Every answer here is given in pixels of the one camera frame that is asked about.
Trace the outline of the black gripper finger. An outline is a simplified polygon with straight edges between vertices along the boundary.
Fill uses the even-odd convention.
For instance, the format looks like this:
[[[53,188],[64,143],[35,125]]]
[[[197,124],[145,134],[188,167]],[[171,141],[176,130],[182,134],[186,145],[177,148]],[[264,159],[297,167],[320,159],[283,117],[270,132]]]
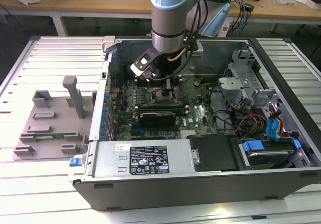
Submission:
[[[170,95],[173,92],[173,87],[171,84],[171,79],[168,78],[165,83],[164,95]]]

